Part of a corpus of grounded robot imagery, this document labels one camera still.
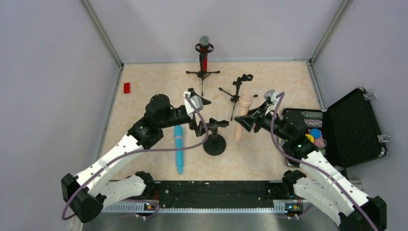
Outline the shock mount tripod stand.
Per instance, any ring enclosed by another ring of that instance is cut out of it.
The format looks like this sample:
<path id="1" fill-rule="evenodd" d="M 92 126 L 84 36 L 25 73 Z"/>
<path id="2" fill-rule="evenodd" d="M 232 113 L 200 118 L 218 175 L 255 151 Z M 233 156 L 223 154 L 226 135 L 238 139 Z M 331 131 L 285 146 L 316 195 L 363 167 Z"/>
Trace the shock mount tripod stand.
<path id="1" fill-rule="evenodd" d="M 220 74 L 220 71 L 207 71 L 208 54 L 214 50 L 214 46 L 209 42 L 196 44 L 195 50 L 199 52 L 200 70 L 198 72 L 186 71 L 186 74 L 195 74 L 201 80 L 201 96 L 204 95 L 204 80 L 211 74 Z"/>

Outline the red glitter microphone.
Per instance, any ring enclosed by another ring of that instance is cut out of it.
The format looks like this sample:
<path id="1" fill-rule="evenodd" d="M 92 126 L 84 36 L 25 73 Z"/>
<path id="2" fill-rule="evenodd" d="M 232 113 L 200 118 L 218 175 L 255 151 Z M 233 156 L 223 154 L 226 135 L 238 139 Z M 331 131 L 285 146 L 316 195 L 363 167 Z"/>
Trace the red glitter microphone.
<path id="1" fill-rule="evenodd" d="M 202 36 L 199 40 L 200 50 L 200 70 L 207 71 L 207 53 L 208 53 L 209 37 Z"/>

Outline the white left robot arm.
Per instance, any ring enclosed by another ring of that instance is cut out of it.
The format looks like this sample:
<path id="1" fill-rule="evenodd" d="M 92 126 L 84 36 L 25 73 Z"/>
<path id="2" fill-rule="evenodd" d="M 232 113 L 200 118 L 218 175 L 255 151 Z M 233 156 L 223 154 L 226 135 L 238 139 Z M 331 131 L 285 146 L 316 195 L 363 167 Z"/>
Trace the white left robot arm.
<path id="1" fill-rule="evenodd" d="M 61 179 L 65 207 L 62 220 L 78 218 L 82 223 L 95 219 L 104 208 L 124 199 L 140 196 L 154 180 L 144 172 L 113 181 L 112 178 L 129 162 L 142 153 L 155 152 L 153 148 L 164 136 L 163 129 L 188 124 L 197 130 L 195 117 L 210 100 L 189 88 L 182 95 L 184 104 L 173 107 L 165 94 L 154 95 L 138 120 L 121 140 L 104 156 L 77 174 L 66 174 Z"/>

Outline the beige microphone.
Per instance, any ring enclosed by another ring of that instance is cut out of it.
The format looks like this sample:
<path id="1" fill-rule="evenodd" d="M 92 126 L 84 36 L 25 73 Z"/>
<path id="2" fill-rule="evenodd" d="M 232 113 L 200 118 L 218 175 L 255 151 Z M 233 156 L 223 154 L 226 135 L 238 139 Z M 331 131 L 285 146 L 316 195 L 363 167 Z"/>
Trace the beige microphone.
<path id="1" fill-rule="evenodd" d="M 254 101 L 253 93 L 249 90 L 244 90 L 239 99 L 240 109 L 238 112 L 238 116 L 246 116 L 248 115 L 248 111 Z M 240 124 L 236 126 L 234 140 L 239 142 L 242 138 L 244 127 Z"/>

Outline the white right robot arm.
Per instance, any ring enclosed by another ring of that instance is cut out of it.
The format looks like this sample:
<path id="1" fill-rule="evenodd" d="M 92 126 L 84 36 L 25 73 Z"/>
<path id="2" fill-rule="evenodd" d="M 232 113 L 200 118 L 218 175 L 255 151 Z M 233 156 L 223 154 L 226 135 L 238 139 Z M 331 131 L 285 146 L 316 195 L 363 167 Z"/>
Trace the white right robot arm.
<path id="1" fill-rule="evenodd" d="M 283 118 L 268 103 L 234 120 L 248 132 L 268 130 L 275 147 L 300 170 L 287 171 L 282 179 L 288 193 L 306 199 L 326 214 L 341 231 L 384 231 L 387 205 L 370 197 L 341 174 L 307 137 L 308 128 L 299 111 Z"/>

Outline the round base mic stand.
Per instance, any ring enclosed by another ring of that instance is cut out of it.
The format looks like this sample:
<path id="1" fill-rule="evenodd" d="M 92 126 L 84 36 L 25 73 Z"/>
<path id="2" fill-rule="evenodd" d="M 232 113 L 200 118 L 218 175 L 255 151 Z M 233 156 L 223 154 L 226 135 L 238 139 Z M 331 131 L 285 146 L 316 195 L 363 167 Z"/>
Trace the round base mic stand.
<path id="1" fill-rule="evenodd" d="M 211 134 L 203 144 L 204 151 L 211 156 L 221 155 L 226 149 L 226 140 L 222 135 L 219 135 L 218 128 L 226 128 L 229 126 L 229 121 L 217 121 L 214 118 L 209 118 L 207 123 L 208 130 Z"/>

